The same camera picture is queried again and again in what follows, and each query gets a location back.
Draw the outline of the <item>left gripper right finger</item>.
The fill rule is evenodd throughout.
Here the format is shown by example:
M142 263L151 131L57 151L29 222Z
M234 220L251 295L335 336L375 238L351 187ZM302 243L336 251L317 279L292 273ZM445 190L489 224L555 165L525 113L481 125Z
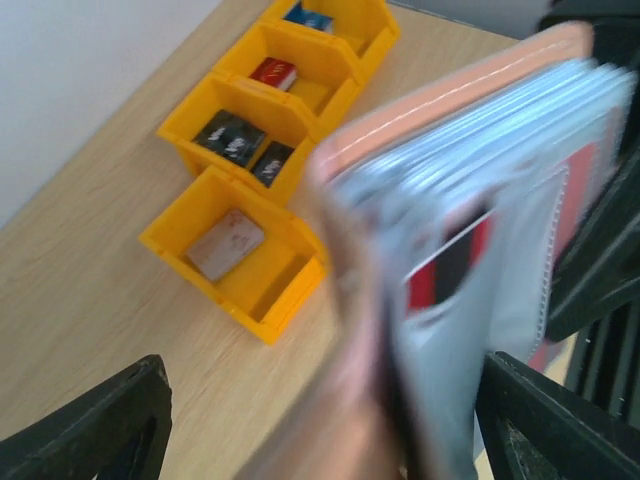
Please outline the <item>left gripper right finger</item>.
M637 479L639 431L505 352L485 357L476 413L496 479Z

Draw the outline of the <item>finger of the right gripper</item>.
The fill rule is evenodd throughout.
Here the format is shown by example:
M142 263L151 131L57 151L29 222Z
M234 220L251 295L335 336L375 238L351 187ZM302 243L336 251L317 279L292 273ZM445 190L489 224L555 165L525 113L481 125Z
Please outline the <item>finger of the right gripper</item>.
M566 339L639 294L639 153L589 211L552 276L545 337Z

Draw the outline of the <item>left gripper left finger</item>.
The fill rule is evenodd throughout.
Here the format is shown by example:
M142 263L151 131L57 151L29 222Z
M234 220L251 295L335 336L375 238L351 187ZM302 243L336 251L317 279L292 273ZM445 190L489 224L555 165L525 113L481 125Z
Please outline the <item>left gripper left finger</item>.
M3 479L157 479L171 428L164 362L147 355L1 441Z

